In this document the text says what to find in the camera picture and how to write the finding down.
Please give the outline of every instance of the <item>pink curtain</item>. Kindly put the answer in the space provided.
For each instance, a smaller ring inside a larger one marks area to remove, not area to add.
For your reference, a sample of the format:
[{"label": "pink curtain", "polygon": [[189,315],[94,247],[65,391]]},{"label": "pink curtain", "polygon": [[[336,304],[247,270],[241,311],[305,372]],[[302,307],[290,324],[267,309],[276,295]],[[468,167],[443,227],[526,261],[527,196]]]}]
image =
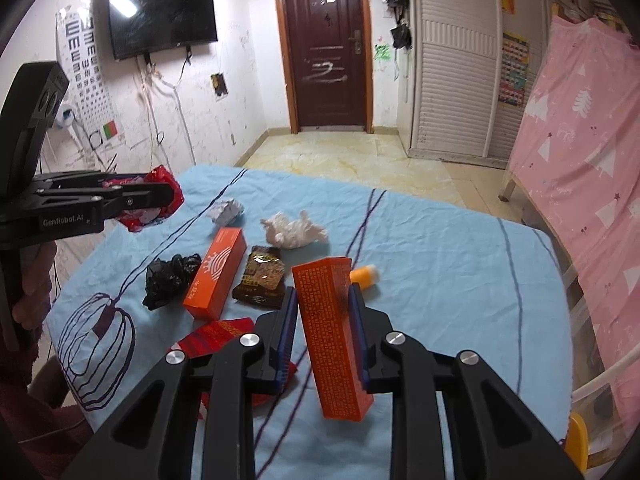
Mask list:
[{"label": "pink curtain", "polygon": [[[591,18],[554,17],[509,170],[578,270],[605,367],[640,342],[640,52]],[[640,362],[612,384],[640,419]]]}]

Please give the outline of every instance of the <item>orange box held by gripper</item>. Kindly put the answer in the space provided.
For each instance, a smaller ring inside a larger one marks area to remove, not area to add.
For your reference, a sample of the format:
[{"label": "orange box held by gripper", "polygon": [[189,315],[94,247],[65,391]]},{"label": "orange box held by gripper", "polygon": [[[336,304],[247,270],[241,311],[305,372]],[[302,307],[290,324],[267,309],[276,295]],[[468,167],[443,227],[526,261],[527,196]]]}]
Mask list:
[{"label": "orange box held by gripper", "polygon": [[350,258],[291,268],[311,367],[325,418],[360,421],[373,403],[356,368],[348,315]]},{"label": "orange box held by gripper", "polygon": [[220,319],[245,251],[242,229],[223,227],[217,232],[184,298],[184,307],[195,319]]}]

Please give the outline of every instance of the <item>white wavy stripe logo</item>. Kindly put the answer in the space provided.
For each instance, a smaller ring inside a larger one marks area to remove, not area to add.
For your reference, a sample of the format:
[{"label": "white wavy stripe logo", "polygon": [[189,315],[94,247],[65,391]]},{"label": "white wavy stripe logo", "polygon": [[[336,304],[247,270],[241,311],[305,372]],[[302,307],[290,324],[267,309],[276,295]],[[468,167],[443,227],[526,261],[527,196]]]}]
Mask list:
[{"label": "white wavy stripe logo", "polygon": [[207,258],[206,269],[213,280],[217,280],[222,274],[222,269],[225,266],[226,259],[231,254],[231,247],[226,248],[219,253],[213,253]]}]

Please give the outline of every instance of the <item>dark red wooden door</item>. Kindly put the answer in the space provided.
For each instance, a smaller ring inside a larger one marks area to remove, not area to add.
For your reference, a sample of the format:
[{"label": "dark red wooden door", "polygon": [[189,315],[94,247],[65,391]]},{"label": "dark red wooden door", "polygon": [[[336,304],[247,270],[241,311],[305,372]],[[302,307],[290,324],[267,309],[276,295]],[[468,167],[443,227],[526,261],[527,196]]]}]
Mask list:
[{"label": "dark red wooden door", "polygon": [[365,126],[360,0],[285,0],[300,126]]}]

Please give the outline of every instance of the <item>green drawing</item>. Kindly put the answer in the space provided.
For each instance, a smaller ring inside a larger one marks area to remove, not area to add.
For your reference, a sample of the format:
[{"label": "green drawing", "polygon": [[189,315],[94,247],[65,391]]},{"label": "green drawing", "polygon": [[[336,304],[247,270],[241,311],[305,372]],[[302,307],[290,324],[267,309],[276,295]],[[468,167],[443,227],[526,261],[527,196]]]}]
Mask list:
[{"label": "green drawing", "polygon": [[388,43],[376,43],[375,61],[391,61],[391,47]]}]

